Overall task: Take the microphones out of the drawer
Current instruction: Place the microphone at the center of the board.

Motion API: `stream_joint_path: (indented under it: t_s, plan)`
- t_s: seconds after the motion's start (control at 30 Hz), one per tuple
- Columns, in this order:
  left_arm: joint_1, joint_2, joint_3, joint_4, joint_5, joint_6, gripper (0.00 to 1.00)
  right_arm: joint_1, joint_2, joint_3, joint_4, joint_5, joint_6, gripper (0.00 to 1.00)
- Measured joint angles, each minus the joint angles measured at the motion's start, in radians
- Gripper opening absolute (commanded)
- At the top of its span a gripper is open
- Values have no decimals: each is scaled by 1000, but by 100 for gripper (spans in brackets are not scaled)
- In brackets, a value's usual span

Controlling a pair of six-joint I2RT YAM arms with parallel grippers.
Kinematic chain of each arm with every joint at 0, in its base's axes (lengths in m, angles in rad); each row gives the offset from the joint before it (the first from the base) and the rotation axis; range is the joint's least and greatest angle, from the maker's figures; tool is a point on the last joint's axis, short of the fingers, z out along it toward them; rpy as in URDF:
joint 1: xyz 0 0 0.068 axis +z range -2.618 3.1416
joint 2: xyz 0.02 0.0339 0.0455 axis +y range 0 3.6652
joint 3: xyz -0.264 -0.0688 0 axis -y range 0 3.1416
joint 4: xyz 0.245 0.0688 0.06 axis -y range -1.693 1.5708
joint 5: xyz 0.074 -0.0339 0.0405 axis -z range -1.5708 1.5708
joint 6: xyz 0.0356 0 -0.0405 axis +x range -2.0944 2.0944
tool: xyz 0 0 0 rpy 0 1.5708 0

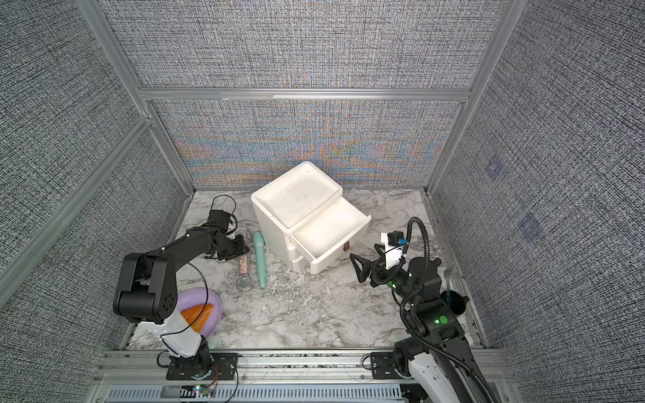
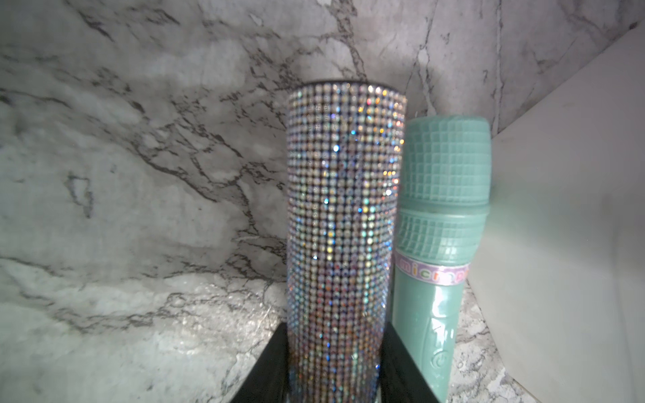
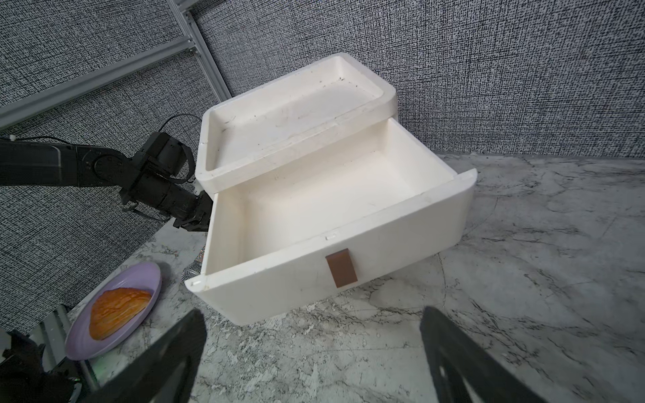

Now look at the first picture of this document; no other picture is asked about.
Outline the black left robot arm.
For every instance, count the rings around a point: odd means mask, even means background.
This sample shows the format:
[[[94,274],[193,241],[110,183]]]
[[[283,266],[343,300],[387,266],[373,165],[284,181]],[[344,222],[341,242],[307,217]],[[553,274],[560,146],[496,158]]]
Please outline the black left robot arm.
[[[234,213],[210,210],[206,223],[146,253],[126,255],[120,269],[113,309],[119,317],[140,323],[158,337],[173,359],[208,359],[208,342],[177,307],[176,272],[199,255],[228,261],[245,255],[249,248],[234,232]]]

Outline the white top drawer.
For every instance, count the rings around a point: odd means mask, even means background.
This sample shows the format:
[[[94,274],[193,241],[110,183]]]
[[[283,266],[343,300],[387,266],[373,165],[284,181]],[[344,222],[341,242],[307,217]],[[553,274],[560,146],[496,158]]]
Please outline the white top drawer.
[[[342,258],[366,232],[370,222],[370,215],[341,197],[295,231],[292,240],[309,263],[309,272],[317,275]]]

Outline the mint green microphone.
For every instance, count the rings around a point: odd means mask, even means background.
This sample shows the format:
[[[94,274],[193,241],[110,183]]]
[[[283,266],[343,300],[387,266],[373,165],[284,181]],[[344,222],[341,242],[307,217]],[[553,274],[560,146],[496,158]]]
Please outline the mint green microphone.
[[[265,260],[265,239],[261,231],[253,233],[253,245],[255,249],[256,272],[261,289],[267,287],[266,260]]]

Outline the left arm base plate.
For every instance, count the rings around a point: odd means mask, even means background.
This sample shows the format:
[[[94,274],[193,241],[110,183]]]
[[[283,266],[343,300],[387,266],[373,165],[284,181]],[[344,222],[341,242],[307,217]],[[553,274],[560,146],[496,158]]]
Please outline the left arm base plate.
[[[166,372],[166,380],[234,380],[238,361],[239,355],[236,353],[211,353],[210,359],[206,361],[200,357],[182,358],[171,356],[171,363],[168,365]]]

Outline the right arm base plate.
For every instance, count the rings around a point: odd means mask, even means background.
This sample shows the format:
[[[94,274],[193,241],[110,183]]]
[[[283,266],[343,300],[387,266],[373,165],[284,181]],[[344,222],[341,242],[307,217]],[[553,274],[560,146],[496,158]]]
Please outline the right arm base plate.
[[[373,379],[403,379],[403,376],[397,371],[393,352],[372,352],[370,367]]]

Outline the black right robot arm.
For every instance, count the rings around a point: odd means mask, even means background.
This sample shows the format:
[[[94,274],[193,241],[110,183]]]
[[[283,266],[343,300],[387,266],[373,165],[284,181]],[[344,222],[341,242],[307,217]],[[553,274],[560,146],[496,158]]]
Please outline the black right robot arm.
[[[359,282],[387,286],[398,301],[407,338],[389,354],[372,354],[377,378],[410,379],[421,391],[416,401],[496,402],[459,322],[467,298],[441,289],[440,259],[408,259],[407,247],[376,245],[379,256],[350,255]]]

